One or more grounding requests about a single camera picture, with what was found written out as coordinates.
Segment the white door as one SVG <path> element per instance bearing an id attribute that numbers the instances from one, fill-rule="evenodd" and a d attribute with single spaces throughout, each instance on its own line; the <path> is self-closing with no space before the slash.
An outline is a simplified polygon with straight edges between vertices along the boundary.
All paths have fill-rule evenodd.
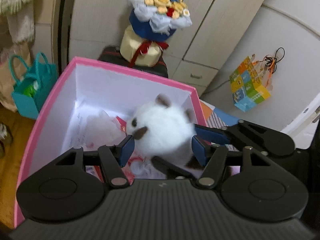
<path id="1" fill-rule="evenodd" d="M 311 146 L 319 123 L 319 100 L 320 95 L 317 94 L 306 109 L 282 130 L 294 140 L 296 148 L 307 149 Z"/>

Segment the cream knitted cardigan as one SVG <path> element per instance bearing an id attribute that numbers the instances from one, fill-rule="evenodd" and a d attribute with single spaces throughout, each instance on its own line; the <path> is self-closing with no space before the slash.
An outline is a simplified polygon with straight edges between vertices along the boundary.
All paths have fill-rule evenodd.
<path id="1" fill-rule="evenodd" d="M 7 18 L 14 43 L 32 42 L 35 37 L 35 0 L 1 0 L 1 16 Z"/>

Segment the pair of grey sneakers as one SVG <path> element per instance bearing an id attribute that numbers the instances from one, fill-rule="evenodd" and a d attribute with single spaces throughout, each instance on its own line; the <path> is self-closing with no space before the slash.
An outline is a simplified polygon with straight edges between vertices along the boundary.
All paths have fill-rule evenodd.
<path id="1" fill-rule="evenodd" d="M 5 147 L 12 144 L 13 136 L 7 125 L 1 122 L 0 126 L 0 157 L 3 158 L 5 155 Z"/>

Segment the white plush toy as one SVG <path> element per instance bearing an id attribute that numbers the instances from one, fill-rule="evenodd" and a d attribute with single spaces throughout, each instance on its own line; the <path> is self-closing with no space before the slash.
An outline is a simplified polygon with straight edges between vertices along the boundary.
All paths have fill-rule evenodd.
<path id="1" fill-rule="evenodd" d="M 202 170 L 191 141 L 196 135 L 192 109 L 172 103 L 163 94 L 139 106 L 126 122 L 126 132 L 135 140 L 135 150 L 144 158 L 158 156 L 179 167 Z"/>

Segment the red paper card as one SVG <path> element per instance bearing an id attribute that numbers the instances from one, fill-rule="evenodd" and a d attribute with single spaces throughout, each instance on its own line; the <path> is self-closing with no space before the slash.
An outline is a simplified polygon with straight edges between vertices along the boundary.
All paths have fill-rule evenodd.
<path id="1" fill-rule="evenodd" d="M 89 116 L 85 132 L 87 137 L 84 149 L 89 151 L 97 150 L 104 145 L 118 146 L 127 137 L 126 122 L 119 116 L 110 117 L 105 112 L 100 112 L 97 116 Z M 129 143 L 127 148 L 116 150 L 115 153 L 130 184 L 135 179 L 150 179 L 153 176 L 151 163 L 134 152 L 133 148 Z"/>

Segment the flower bouquet blue wrap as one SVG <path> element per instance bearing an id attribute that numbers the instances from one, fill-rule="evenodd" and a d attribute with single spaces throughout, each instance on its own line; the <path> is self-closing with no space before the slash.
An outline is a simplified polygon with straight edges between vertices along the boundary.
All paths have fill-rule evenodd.
<path id="1" fill-rule="evenodd" d="M 190 11 L 184 0 L 129 0 L 130 25 L 120 45 L 129 67 L 153 67 L 169 45 L 177 29 L 190 27 Z"/>

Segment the pink storage box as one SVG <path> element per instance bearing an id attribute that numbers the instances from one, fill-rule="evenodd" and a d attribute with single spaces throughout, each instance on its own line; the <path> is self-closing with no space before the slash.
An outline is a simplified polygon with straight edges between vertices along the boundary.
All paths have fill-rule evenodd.
<path id="1" fill-rule="evenodd" d="M 195 88 L 157 75 L 75 57 L 61 74 L 36 119 L 17 181 L 14 224 L 25 219 L 64 223 L 85 217 L 109 189 L 98 150 L 84 149 L 87 118 L 100 112 L 127 122 L 158 94 L 206 121 Z"/>

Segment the colourful hanging paper bag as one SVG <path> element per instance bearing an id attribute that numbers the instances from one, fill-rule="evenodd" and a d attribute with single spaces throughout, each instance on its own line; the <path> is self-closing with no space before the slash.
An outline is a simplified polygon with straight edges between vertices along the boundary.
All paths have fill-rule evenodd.
<path id="1" fill-rule="evenodd" d="M 279 47 L 274 55 L 266 55 L 262 60 L 253 54 L 240 63 L 229 76 L 235 107 L 247 112 L 271 96 L 272 77 L 284 56 L 285 49 Z"/>

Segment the teal gift bag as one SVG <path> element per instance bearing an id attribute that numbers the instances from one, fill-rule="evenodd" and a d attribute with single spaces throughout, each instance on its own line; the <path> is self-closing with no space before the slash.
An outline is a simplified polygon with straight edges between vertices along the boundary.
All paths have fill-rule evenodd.
<path id="1" fill-rule="evenodd" d="M 26 68 L 25 74 L 18 79 L 14 72 L 13 61 L 17 59 Z M 15 80 L 14 90 L 11 93 L 14 103 L 21 116 L 37 119 L 50 91 L 55 85 L 58 72 L 53 63 L 49 63 L 46 55 L 39 52 L 31 66 L 18 55 L 12 55 L 9 68 Z"/>

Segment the colourful patterned tablecloth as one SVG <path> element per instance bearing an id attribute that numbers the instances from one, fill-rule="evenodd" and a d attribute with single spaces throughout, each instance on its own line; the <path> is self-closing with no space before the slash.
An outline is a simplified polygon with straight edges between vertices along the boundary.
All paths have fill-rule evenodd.
<path id="1" fill-rule="evenodd" d="M 225 126 L 233 126 L 236 125 L 239 121 L 238 118 L 225 113 L 224 111 L 207 102 L 201 100 L 200 104 L 207 127 L 222 128 Z"/>

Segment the brown paper bag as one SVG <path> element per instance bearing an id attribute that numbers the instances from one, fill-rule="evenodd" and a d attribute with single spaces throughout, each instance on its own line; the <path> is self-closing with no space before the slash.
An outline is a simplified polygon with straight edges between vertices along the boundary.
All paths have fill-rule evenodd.
<path id="1" fill-rule="evenodd" d="M 12 55 L 20 56 L 28 67 L 31 65 L 31 56 L 27 42 L 13 45 L 3 49 L 1 52 L 1 104 L 12 112 L 17 111 L 17 107 L 11 96 L 16 83 L 10 72 L 9 60 Z"/>

